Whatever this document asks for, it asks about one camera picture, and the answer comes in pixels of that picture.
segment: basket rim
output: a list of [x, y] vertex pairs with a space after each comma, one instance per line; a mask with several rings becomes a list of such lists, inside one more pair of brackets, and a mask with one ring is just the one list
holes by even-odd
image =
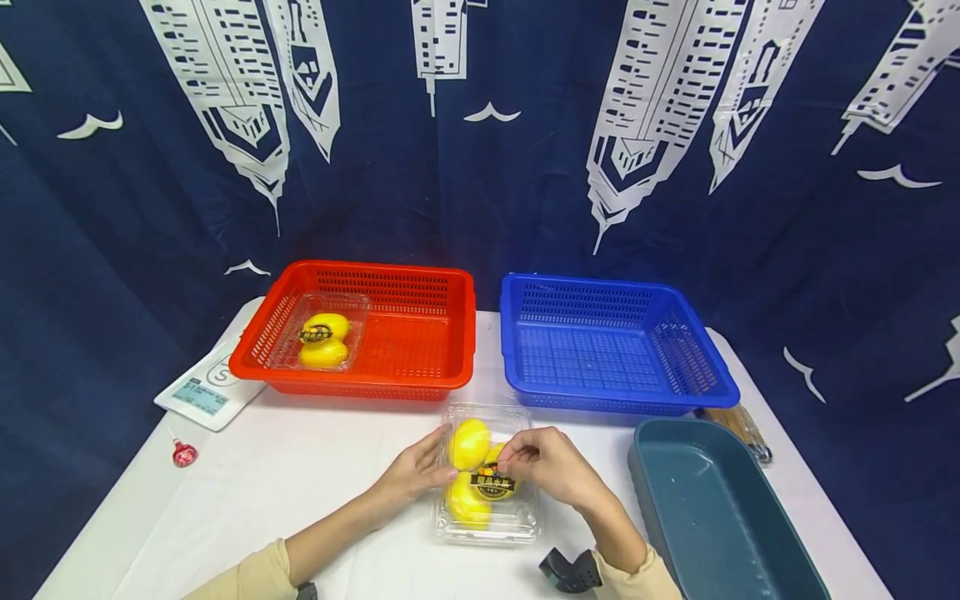
[[[294, 277], [294, 273], [306, 268], [364, 268], [374, 269], [384, 272], [405, 272], [409, 274], [420, 275], [442, 275], [457, 276], [465, 284], [465, 303], [464, 303], [464, 361], [459, 372], [447, 377], [428, 377], [403, 375], [402, 380], [397, 380], [396, 375], [357, 375], [349, 371], [345, 372], [323, 372], [323, 371], [296, 371], [284, 369], [269, 369], [267, 367], [254, 366], [244, 363], [252, 349], [252, 346], [259, 339], [264, 325], [270, 319], [280, 300], [283, 298], [283, 290], [287, 283]], [[239, 379], [252, 379], [256, 381], [265, 381], [267, 383], [300, 383], [300, 384], [327, 384], [327, 385], [366, 385], [371, 387], [383, 388], [423, 388], [432, 390], [457, 390], [469, 383], [473, 377], [473, 356], [476, 352], [476, 295], [473, 290], [473, 276], [462, 269], [450, 269], [446, 267], [421, 267], [416, 265], [384, 265], [367, 262], [351, 262], [342, 260], [298, 260], [290, 263], [280, 274], [280, 277], [271, 286], [270, 291], [264, 298], [260, 307], [257, 308], [243, 334], [240, 336], [240, 342], [229, 359], [230, 371]]]

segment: table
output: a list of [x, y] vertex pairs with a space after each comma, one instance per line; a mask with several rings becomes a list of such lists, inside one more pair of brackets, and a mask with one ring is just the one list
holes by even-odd
[[[239, 332], [261, 301], [244, 306], [224, 336]], [[891, 598], [730, 345], [710, 336], [773, 449], [775, 463], [764, 472], [833, 599]], [[450, 400], [516, 402], [503, 376], [496, 313], [477, 314], [474, 376]], [[360, 493], [439, 414], [434, 403], [285, 396], [269, 387], [217, 434], [167, 414], [36, 598], [180, 597]], [[533, 419], [561, 427], [641, 525], [626, 469], [636, 417], [535, 410]], [[171, 432], [200, 450], [190, 468], [173, 466]], [[572, 510], [540, 498], [543, 533], [517, 549], [440, 543], [424, 498], [320, 574], [318, 589], [323, 598], [350, 600], [489, 600], [499, 589], [516, 599], [564, 597], [537, 565], [553, 546], [572, 560], [592, 539]]]

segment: blue backdrop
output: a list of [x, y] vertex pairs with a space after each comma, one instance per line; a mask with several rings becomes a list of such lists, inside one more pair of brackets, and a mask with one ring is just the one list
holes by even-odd
[[0, 0], [0, 588], [306, 257], [664, 281], [898, 598], [960, 538], [960, 17], [904, 0]]

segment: sleeve cuff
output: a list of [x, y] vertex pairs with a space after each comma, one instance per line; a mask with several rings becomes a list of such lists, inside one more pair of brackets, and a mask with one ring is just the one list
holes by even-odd
[[277, 540], [217, 575], [184, 600], [295, 600], [287, 544]]
[[636, 573], [610, 566], [595, 550], [593, 559], [603, 582], [602, 587], [595, 589], [597, 600], [682, 600], [663, 558], [650, 544], [647, 544], [647, 560]]

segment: lemon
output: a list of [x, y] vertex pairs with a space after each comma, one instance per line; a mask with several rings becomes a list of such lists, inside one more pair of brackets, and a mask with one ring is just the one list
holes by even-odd
[[446, 507], [458, 523], [468, 529], [486, 529], [490, 522], [490, 502], [470, 484], [470, 474], [460, 473], [446, 488]]
[[337, 313], [320, 313], [307, 319], [303, 324], [304, 333], [316, 333], [323, 328], [329, 329], [331, 340], [344, 341], [347, 334], [350, 333], [350, 321], [343, 315]]
[[474, 470], [490, 452], [490, 429], [480, 419], [464, 420], [453, 432], [447, 453], [457, 470]]
[[502, 449], [503, 449], [503, 446], [505, 446], [505, 445], [506, 445], [506, 444], [504, 444], [503, 442], [501, 442], [500, 444], [491, 446], [490, 452], [487, 452], [487, 458], [485, 458], [485, 459], [483, 460], [483, 462], [484, 462], [484, 463], [495, 463], [495, 462], [496, 462], [496, 459], [500, 457], [500, 450], [502, 450]]
[[317, 344], [304, 344], [300, 348], [300, 363], [307, 369], [336, 369], [345, 360], [349, 351], [340, 340], [325, 340]]

